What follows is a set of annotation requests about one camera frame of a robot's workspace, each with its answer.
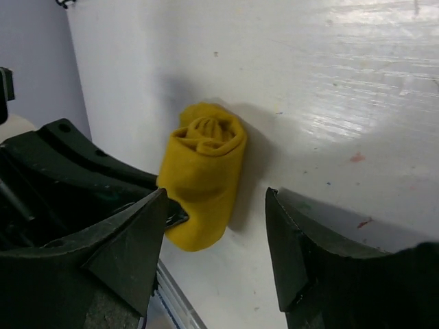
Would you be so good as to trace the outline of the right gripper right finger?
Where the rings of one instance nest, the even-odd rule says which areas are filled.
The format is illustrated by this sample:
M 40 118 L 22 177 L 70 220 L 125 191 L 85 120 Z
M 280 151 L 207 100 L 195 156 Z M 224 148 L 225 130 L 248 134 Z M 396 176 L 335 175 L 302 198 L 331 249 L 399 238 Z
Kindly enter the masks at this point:
M 289 328 L 437 328 L 438 244 L 395 253 L 352 241 L 265 193 L 279 309 Z

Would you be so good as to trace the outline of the yellow sock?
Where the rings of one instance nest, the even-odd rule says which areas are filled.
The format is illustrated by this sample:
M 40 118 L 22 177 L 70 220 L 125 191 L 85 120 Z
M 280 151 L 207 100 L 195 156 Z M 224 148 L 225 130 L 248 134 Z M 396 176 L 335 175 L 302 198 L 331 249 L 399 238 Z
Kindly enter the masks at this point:
M 197 252 L 223 236 L 233 213 L 247 140 L 240 120 L 218 104 L 197 103 L 180 114 L 156 181 L 188 215 L 165 233 L 180 249 Z

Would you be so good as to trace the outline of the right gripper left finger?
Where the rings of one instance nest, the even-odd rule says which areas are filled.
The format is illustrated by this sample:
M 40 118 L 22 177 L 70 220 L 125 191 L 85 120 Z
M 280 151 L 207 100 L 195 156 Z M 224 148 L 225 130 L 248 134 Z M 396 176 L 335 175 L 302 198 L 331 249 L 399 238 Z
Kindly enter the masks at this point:
M 136 328 L 147 312 L 168 198 L 125 210 L 42 247 L 1 253 L 2 328 Z

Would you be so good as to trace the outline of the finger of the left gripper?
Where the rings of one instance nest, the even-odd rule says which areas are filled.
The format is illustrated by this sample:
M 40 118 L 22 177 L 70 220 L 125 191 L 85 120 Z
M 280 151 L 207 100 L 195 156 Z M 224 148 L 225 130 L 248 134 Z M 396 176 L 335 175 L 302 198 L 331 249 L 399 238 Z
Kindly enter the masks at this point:
M 169 230 L 189 220 L 189 216 L 182 206 L 174 201 L 169 200 L 167 204 L 167 219 L 165 222 L 165 230 Z

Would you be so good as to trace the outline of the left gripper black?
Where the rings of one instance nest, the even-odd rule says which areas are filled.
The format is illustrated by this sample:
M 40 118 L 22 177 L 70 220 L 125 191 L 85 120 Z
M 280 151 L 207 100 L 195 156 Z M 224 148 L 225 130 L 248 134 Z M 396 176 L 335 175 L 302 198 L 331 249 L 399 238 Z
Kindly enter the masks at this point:
M 156 176 L 109 156 L 69 120 L 1 142 L 1 248 L 40 247 L 157 190 Z

